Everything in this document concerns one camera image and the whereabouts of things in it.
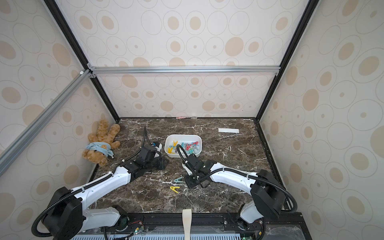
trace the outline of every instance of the teddy bear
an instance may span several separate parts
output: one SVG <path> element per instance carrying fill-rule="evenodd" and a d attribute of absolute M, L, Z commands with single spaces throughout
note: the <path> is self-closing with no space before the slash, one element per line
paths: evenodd
<path fill-rule="evenodd" d="M 119 141 L 114 141 L 116 134 L 120 131 L 120 126 L 114 124 L 111 126 L 108 132 L 109 123 L 106 119 L 101 119 L 98 124 L 96 135 L 90 133 L 88 140 L 90 144 L 86 146 L 83 151 L 83 158 L 88 159 L 93 163 L 97 163 L 100 166 L 105 166 L 107 163 L 107 157 L 113 158 L 113 152 L 111 149 L 116 149 L 120 146 Z"/>

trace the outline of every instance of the white plastic container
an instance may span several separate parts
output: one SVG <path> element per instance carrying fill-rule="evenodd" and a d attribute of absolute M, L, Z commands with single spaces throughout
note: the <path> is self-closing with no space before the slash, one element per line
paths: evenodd
<path fill-rule="evenodd" d="M 188 135 L 188 134 L 172 134 L 172 135 L 169 135 L 166 139 L 166 143 L 164 145 L 164 152 L 169 156 L 169 157 L 178 157 L 180 158 L 180 155 L 178 153 L 168 153 L 168 147 L 170 145 L 173 146 L 173 141 L 178 141 L 177 144 L 180 144 L 182 142 L 184 143 L 188 143 L 188 144 L 191 144 L 193 142 L 196 142 L 198 141 L 198 145 L 199 145 L 199 150 L 197 153 L 195 153 L 196 157 L 200 156 L 200 153 L 201 153 L 201 150 L 202 150 L 202 147 L 203 147 L 203 144 L 202 144 L 202 140 L 201 140 L 201 137 L 198 136 L 198 135 Z"/>

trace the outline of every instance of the teddy bear ear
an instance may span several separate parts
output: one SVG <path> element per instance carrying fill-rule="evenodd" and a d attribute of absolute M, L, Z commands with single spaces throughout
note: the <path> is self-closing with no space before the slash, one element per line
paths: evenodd
<path fill-rule="evenodd" d="M 88 154 L 89 150 L 88 149 L 85 149 L 83 151 L 83 153 L 81 154 L 81 156 L 84 158 L 84 159 L 87 159 L 87 154 Z"/>

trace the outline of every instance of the dark brown marble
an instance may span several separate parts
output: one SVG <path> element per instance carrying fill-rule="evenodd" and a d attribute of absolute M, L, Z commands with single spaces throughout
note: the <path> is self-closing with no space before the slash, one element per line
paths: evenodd
<path fill-rule="evenodd" d="M 163 145 L 170 134 L 196 134 L 202 138 L 203 150 L 200 160 L 220 162 L 228 167 L 258 172 L 269 169 L 259 136 L 252 119 L 122 119 L 121 130 L 116 140 L 121 146 L 114 150 L 114 159 L 100 167 L 96 177 L 113 169 L 116 163 L 138 150 L 143 126 L 147 125 L 150 141 Z M 218 128 L 238 128 L 239 134 L 220 133 Z M 155 171 L 121 186 L 96 202 L 96 208 L 120 205 L 127 212 L 178 212 L 191 208 L 193 212 L 237 212 L 243 203 L 250 202 L 251 196 L 232 186 L 212 182 L 206 188 L 196 186 L 188 189 L 173 180 L 184 176 L 179 158 L 169 158 L 167 168 Z M 178 186 L 178 194 L 169 187 Z"/>

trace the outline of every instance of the black frame bar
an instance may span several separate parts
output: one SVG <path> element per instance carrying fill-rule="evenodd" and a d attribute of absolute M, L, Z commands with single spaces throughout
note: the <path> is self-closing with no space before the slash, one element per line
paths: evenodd
<path fill-rule="evenodd" d="M 279 171 L 277 170 L 276 163 L 275 163 L 275 161 L 273 159 L 271 150 L 268 147 L 268 144 L 266 142 L 263 130 L 262 130 L 261 126 L 260 126 L 260 122 L 257 121 L 256 118 L 253 120 L 253 122 L 255 123 L 255 127 L 256 127 L 257 133 L 259 134 L 260 141 L 261 141 L 261 143 L 263 145 L 263 149 L 265 151 L 265 157 L 266 157 L 266 159 L 267 159 L 267 161 L 269 163 L 269 167 L 271 168 L 272 175 L 276 178 L 276 180 L 280 183 L 281 186 L 284 186 L 283 182 L 281 180 Z"/>
<path fill-rule="evenodd" d="M 277 74 L 277 76 L 275 76 L 275 78 L 272 80 L 271 86 L 268 89 L 268 92 L 264 98 L 262 106 L 261 106 L 259 112 L 257 113 L 257 116 L 256 116 L 257 121 L 260 121 L 261 117 L 263 116 L 263 114 L 264 114 L 264 112 L 268 106 L 268 103 L 271 100 L 273 93 L 275 92 L 275 89 L 276 89 L 277 85 L 279 84 L 280 79 L 285 72 L 285 69 L 288 66 L 289 61 L 291 60 L 291 57 L 292 57 L 296 47 L 299 44 L 301 36 L 303 35 L 305 28 L 307 27 L 308 22 L 310 21 L 311 16 L 312 16 L 314 10 L 316 9 L 318 2 L 319 2 L 319 0 L 309 0 L 308 4 L 304 10 L 304 13 L 301 16 L 300 22 L 297 25 L 296 31 L 293 34 L 291 42 L 289 43 L 287 51 L 285 52 L 284 57 L 281 61 L 280 71 Z"/>
<path fill-rule="evenodd" d="M 89 71 L 92 73 L 92 69 L 90 69 L 89 66 L 87 65 L 89 63 L 87 57 L 85 56 L 83 50 L 81 49 L 79 43 L 77 42 L 74 34 L 72 33 L 67 21 L 65 20 L 55 0 L 44 0 L 44 2 L 47 5 L 48 10 L 51 12 L 53 18 L 56 20 L 57 25 L 59 26 L 65 38 L 67 39 L 69 45 L 71 46 L 73 52 L 76 54 L 83 68 L 89 69 Z M 108 110 L 112 114 L 113 119 L 116 121 L 116 123 L 118 123 L 120 121 L 120 117 L 117 114 L 115 108 L 113 107 L 106 92 L 104 91 L 102 85 L 100 84 L 100 81 L 97 79 L 96 76 L 94 78 L 91 78 L 91 81 L 95 86 L 97 92 L 100 94 L 101 98 L 103 99 Z"/>
<path fill-rule="evenodd" d="M 237 213 L 230 213 L 232 219 Z M 130 222 L 141 221 L 149 231 L 157 227 L 183 227 L 181 213 L 128 213 Z M 300 226 L 306 240 L 312 240 L 308 227 L 301 213 L 295 212 L 291 214 L 281 213 L 279 220 L 270 220 L 263 218 L 266 227 L 269 225 L 298 225 Z M 252 237 L 255 231 L 262 230 L 258 223 L 254 223 L 249 230 L 242 230 L 236 224 L 231 222 L 228 213 L 192 213 L 192 227 L 217 227 L 223 229 L 224 232 L 240 233 L 241 237 Z M 111 234 L 130 234 L 138 227 L 137 224 L 128 225 L 128 228 L 122 232 L 117 232 L 114 227 L 106 227 L 106 232 Z"/>

